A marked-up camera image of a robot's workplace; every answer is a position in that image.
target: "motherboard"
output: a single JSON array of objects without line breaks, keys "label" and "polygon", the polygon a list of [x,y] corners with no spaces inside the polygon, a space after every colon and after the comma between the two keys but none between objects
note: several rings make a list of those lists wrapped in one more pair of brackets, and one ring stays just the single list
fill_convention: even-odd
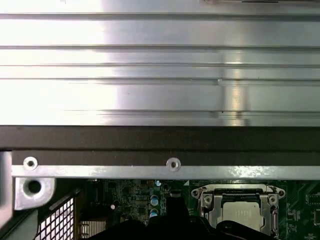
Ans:
[{"label": "motherboard", "polygon": [[[237,216],[241,215],[240,217],[245,219],[246,213],[250,213],[250,217],[252,217],[252,213],[254,213],[252,209],[256,206],[259,208],[257,203],[262,198],[258,197],[257,201],[252,200],[252,194],[246,192],[248,186],[258,185],[271,186],[271,189],[280,190],[275,195],[276,199],[274,195],[268,198],[269,202],[276,202],[276,204],[271,204],[273,208],[276,206],[276,209],[272,210],[270,208],[271,211],[267,211],[276,216],[276,220],[272,222],[272,226],[276,225],[275,237],[281,240],[314,240],[320,238],[320,182],[318,181],[89,180],[85,187],[86,211],[96,213],[96,216],[89,218],[103,219],[106,228],[130,219],[139,220],[147,225],[150,218],[166,214],[167,197],[183,197],[189,214],[191,216],[201,216],[202,213],[199,211],[201,201],[195,196],[195,190],[201,189],[202,186],[206,186],[206,188],[208,186],[209,188],[210,186],[213,186],[213,188],[224,186],[225,189],[236,186],[241,189],[241,195],[238,193],[232,195],[226,190],[221,195],[224,196],[224,201],[226,199],[232,200],[228,200],[228,205],[225,205],[229,206],[228,208],[225,207],[229,210],[224,212],[221,210],[219,218],[222,218],[222,213],[224,217],[234,216],[234,213],[236,213]],[[253,219],[251,224],[257,222],[259,221]]]}]

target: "metal panel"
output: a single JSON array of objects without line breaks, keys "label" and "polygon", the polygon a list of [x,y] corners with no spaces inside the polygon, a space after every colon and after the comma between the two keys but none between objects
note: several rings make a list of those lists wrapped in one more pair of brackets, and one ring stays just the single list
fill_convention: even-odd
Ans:
[{"label": "metal panel", "polygon": [[4,0],[0,125],[320,126],[320,3]]}]

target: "mounting hole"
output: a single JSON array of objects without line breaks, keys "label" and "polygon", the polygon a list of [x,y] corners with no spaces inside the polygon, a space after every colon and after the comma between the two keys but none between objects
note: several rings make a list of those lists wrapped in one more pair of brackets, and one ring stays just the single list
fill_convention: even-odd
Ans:
[{"label": "mounting hole", "polygon": [[32,171],[38,167],[38,161],[33,156],[28,156],[23,160],[23,166],[26,170]]},{"label": "mounting hole", "polygon": [[181,162],[178,158],[176,157],[171,157],[166,161],[166,167],[171,171],[171,172],[177,172],[179,171],[181,167]]},{"label": "mounting hole", "polygon": [[41,191],[41,183],[37,180],[31,180],[26,183],[26,189],[31,194],[38,194]]},{"label": "mounting hole", "polygon": [[32,168],[35,165],[35,163],[33,161],[28,161],[27,165]]}]

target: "capacitor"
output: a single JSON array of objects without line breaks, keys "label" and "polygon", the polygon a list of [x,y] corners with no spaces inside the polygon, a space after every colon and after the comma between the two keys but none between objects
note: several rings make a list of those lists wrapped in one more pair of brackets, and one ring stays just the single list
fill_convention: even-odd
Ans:
[{"label": "capacitor", "polygon": [[150,218],[156,217],[156,216],[158,216],[158,214],[159,214],[158,210],[153,208],[150,211]]},{"label": "capacitor", "polygon": [[150,197],[150,204],[151,204],[152,206],[154,206],[154,207],[159,204],[159,198],[158,198],[157,195],[152,195],[152,196]]},{"label": "capacitor", "polygon": [[118,200],[115,200],[110,207],[112,210],[115,210],[119,205],[120,205],[120,202]]},{"label": "capacitor", "polygon": [[161,182],[159,180],[155,180],[154,181],[154,184],[157,186],[157,187],[160,187],[161,186]]}]

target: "electronic component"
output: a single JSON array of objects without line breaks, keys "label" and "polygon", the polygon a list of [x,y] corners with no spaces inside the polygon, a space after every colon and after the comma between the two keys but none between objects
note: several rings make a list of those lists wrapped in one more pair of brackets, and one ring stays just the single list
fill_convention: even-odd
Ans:
[{"label": "electronic component", "polygon": [[159,204],[159,198],[158,198],[157,195],[152,195],[152,196],[150,197],[150,204],[151,204],[152,206],[154,206],[154,207]]},{"label": "electronic component", "polygon": [[191,192],[198,199],[202,217],[212,227],[222,221],[235,221],[269,236],[278,237],[281,188],[266,184],[210,184]]},{"label": "electronic component", "polygon": [[320,225],[320,209],[316,209],[315,211],[314,211],[314,220],[313,220],[313,222],[314,222],[314,225]]},{"label": "electronic component", "polygon": [[320,195],[319,194],[307,195],[307,203],[309,205],[320,205]]},{"label": "electronic component", "polygon": [[149,216],[150,216],[150,218],[152,218],[152,217],[158,216],[158,214],[159,214],[158,210],[153,208],[153,209],[151,209]]}]

